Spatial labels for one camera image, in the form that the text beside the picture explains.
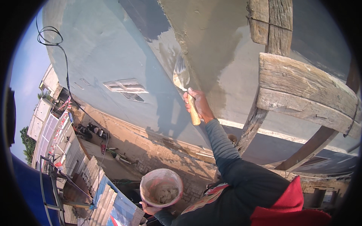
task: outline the red fabric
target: red fabric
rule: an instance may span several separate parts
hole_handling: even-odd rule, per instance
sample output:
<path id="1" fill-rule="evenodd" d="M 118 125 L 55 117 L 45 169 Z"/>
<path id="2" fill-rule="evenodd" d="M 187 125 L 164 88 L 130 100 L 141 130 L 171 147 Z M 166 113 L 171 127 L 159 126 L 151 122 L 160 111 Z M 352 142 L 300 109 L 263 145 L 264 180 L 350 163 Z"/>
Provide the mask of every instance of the red fabric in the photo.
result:
<path id="1" fill-rule="evenodd" d="M 250 216 L 251 226 L 324 226 L 331 217 L 319 210 L 302 210 L 304 203 L 300 177 L 296 176 L 270 208 L 257 206 Z"/>

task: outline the plaster in bucket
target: plaster in bucket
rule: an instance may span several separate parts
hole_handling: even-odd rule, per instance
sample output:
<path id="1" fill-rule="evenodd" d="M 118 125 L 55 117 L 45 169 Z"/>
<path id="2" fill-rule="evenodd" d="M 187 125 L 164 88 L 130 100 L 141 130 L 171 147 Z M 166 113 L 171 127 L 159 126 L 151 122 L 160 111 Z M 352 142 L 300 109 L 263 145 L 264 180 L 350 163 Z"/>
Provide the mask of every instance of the plaster in bucket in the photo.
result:
<path id="1" fill-rule="evenodd" d="M 143 201 L 154 207 L 167 207 L 182 197 L 184 185 L 180 176 L 169 169 L 156 169 L 142 177 L 140 194 Z"/>

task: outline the paved ground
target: paved ground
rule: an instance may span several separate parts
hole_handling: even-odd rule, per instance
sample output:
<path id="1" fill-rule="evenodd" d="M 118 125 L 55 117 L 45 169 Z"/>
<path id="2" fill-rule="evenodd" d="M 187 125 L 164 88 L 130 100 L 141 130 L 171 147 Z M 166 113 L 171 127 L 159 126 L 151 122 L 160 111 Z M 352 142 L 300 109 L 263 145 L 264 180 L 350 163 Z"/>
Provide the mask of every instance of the paved ground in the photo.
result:
<path id="1" fill-rule="evenodd" d="M 168 168 L 180 175 L 184 183 L 182 199 L 186 202 L 198 200 L 208 183 L 214 182 L 217 167 L 203 162 L 181 152 L 156 144 L 122 126 L 122 122 L 109 118 L 100 111 L 87 106 L 85 111 L 100 122 L 111 133 L 109 147 L 117 147 L 119 153 L 125 154 L 131 160 L 137 161 L 135 170 L 146 174 L 154 169 Z M 89 117 L 75 115 L 86 125 Z M 93 136 L 91 142 L 100 144 L 100 139 Z"/>

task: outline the trowel handle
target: trowel handle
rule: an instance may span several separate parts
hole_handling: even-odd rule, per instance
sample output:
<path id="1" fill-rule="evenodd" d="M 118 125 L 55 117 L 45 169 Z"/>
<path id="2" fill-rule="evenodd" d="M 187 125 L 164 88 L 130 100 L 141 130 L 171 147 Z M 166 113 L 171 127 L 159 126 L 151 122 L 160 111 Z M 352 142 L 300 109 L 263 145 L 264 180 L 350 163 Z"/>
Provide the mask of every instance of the trowel handle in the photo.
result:
<path id="1" fill-rule="evenodd" d="M 195 107 L 195 98 L 193 98 L 189 93 L 187 93 L 187 99 L 189 100 L 189 104 L 191 106 L 191 121 L 193 125 L 200 125 L 201 121 L 199 115 L 197 114 Z"/>

